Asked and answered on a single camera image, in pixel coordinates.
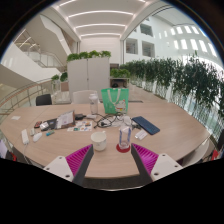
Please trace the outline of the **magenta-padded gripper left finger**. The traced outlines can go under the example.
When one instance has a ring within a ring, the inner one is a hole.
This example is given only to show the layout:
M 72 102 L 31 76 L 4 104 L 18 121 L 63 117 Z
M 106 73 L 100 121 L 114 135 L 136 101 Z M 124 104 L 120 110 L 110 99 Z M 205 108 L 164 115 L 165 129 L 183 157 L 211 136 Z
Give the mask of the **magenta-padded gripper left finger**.
M 44 170 L 81 186 L 93 154 L 93 145 L 90 144 L 66 157 L 56 157 Z

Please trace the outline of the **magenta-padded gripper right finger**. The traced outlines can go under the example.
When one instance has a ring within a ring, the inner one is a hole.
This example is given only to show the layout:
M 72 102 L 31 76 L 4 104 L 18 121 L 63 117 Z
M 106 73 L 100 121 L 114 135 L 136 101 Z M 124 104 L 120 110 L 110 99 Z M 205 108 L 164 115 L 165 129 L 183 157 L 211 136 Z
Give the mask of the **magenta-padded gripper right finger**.
M 168 154 L 157 154 L 135 143 L 131 144 L 131 154 L 143 179 L 156 181 L 182 169 Z

